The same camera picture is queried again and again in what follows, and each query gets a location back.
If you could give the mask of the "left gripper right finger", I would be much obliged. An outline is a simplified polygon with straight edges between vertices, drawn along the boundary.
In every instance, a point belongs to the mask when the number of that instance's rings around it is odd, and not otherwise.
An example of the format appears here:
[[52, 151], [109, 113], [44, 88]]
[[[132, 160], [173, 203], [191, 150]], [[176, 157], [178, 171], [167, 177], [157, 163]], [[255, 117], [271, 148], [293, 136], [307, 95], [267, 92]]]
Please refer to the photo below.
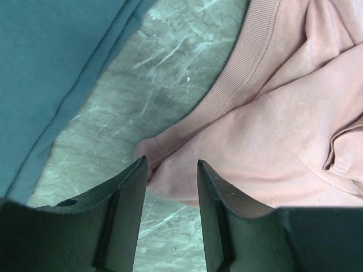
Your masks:
[[283, 271], [284, 238], [271, 210], [241, 216], [228, 201], [251, 210], [256, 203], [237, 191], [204, 160], [198, 162], [198, 193], [208, 271]]

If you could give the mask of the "pink t shirt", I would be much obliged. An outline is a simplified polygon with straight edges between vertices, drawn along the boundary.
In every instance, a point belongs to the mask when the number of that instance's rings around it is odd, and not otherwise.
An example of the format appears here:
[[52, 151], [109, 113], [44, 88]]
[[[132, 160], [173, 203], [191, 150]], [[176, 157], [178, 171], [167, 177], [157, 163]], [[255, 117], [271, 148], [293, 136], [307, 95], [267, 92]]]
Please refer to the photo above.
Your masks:
[[251, 1], [208, 94], [134, 154], [188, 205], [205, 160], [270, 207], [362, 206], [362, 2]]

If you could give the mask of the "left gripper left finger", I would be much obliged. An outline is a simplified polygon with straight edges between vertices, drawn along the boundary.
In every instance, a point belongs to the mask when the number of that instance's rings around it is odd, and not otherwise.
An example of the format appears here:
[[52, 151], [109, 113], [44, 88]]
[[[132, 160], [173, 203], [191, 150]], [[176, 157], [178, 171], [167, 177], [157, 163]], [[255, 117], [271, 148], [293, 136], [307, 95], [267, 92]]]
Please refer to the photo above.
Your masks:
[[141, 157], [115, 177], [40, 213], [34, 271], [132, 271], [147, 178]]

